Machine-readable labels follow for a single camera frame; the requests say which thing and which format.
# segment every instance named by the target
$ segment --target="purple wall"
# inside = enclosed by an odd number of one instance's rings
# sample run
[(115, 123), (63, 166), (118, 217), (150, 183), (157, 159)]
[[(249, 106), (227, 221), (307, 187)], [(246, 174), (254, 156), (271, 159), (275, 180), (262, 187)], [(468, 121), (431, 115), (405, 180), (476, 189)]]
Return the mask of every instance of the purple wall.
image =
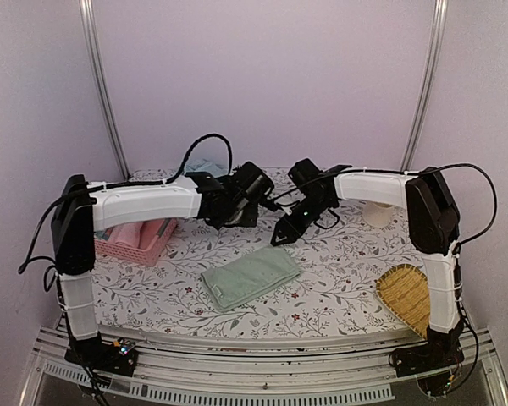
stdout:
[[(461, 254), (464, 295), (487, 325), (508, 379), (508, 2), (450, 2), (444, 44), (415, 167), (474, 162), (492, 177), (499, 218)], [(491, 215), (489, 187), (469, 170), (447, 173), (461, 209), (461, 235)]]
[[(58, 316), (44, 265), (20, 277), (38, 218), (67, 177), (116, 180), (77, 2), (0, 0), (0, 406), (18, 402), (41, 324)], [(50, 252), (48, 226), (39, 253)]]
[[(238, 163), (400, 164), (429, 2), (116, 0), (95, 15), (134, 170), (178, 165), (208, 132), (230, 138)], [(200, 150), (225, 160), (217, 141)]]

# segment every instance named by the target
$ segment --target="pink plastic basket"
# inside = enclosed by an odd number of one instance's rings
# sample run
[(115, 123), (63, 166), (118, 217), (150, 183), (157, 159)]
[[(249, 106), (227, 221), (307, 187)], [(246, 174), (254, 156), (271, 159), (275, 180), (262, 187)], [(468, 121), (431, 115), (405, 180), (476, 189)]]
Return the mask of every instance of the pink plastic basket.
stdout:
[(166, 218), (161, 220), (160, 233), (155, 233), (152, 242), (144, 250), (138, 248), (131, 248), (125, 245), (112, 244), (104, 239), (94, 239), (94, 246), (96, 252), (102, 255), (111, 255), (121, 260), (136, 262), (142, 265), (154, 266), (160, 254), (162, 254), (163, 247), (171, 237), (171, 234), (177, 227), (177, 220), (174, 218)]

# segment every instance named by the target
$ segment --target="white object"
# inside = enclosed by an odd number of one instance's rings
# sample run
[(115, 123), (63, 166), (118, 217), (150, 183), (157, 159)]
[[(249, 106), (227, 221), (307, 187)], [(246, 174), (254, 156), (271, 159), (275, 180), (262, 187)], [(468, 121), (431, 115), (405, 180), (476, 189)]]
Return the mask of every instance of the white object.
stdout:
[[(95, 182), (88, 187), (104, 185), (104, 182)], [(181, 176), (172, 184), (162, 182), (162, 185), (129, 186), (91, 193), (91, 198), (97, 200), (92, 206), (94, 231), (126, 222), (195, 217), (202, 203), (202, 195), (196, 188), (192, 179)]]
[(394, 211), (391, 205), (368, 201), (363, 207), (363, 220), (371, 227), (384, 228), (391, 223)]
[(94, 296), (90, 271), (80, 275), (59, 275), (66, 311), (72, 335), (78, 340), (93, 338), (98, 334), (94, 315)]
[(446, 255), (422, 255), (431, 304), (429, 326), (436, 332), (449, 332), (460, 319), (457, 312), (456, 290), (461, 288), (461, 285), (455, 286), (456, 256), (452, 254), (456, 244), (457, 242), (454, 242), (450, 246)]
[(405, 184), (412, 176), (386, 173), (343, 173), (335, 177), (337, 197), (376, 201), (406, 209)]

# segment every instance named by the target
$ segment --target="pink towel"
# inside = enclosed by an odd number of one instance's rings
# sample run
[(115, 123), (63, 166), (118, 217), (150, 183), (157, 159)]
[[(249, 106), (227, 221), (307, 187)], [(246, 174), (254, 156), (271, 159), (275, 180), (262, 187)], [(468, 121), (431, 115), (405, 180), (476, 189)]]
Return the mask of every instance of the pink towel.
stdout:
[(146, 250), (151, 242), (154, 240), (154, 237), (160, 231), (160, 227), (164, 223), (164, 220), (151, 220), (150, 222), (144, 222), (143, 227), (141, 228), (141, 237), (139, 243), (140, 250)]
[(108, 242), (137, 248), (140, 243), (142, 226), (143, 222), (128, 222), (126, 224), (120, 224), (113, 229)]

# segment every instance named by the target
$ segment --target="green towel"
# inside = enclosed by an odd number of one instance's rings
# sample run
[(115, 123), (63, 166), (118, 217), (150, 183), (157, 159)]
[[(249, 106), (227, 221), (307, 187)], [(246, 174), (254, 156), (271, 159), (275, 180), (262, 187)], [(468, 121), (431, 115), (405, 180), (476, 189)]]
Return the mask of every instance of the green towel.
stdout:
[(215, 307), (224, 313), (279, 288), (300, 273), (285, 250), (267, 247), (207, 269), (202, 279)]

